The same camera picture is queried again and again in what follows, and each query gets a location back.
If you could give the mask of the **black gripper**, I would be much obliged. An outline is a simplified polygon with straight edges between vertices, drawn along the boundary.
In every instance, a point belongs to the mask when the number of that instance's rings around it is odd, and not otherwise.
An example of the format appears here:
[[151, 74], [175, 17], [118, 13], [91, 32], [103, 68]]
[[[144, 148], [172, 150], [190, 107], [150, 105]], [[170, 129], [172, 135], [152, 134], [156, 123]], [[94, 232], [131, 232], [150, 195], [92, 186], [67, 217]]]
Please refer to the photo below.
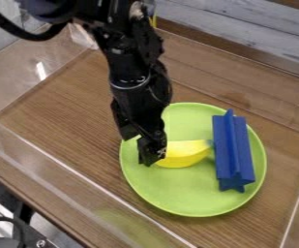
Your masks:
[[124, 140], [136, 135], [139, 163], [150, 167], [166, 157], [167, 137], [162, 113], [172, 97], [167, 69], [163, 64], [150, 67], [139, 77], [110, 70], [110, 104], [119, 134]]

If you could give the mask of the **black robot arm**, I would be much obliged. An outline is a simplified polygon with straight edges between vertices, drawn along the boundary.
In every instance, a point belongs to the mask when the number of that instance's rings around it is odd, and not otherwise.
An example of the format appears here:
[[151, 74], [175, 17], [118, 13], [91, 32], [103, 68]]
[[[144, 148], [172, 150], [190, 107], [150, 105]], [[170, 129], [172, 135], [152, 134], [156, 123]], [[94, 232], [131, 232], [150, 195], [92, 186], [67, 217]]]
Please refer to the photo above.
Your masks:
[[75, 22], [94, 37], [107, 60], [111, 111], [119, 134], [138, 144], [139, 163], [164, 158], [162, 113], [172, 87], [159, 61], [163, 39], [151, 25], [154, 0], [15, 0], [28, 14], [51, 24]]

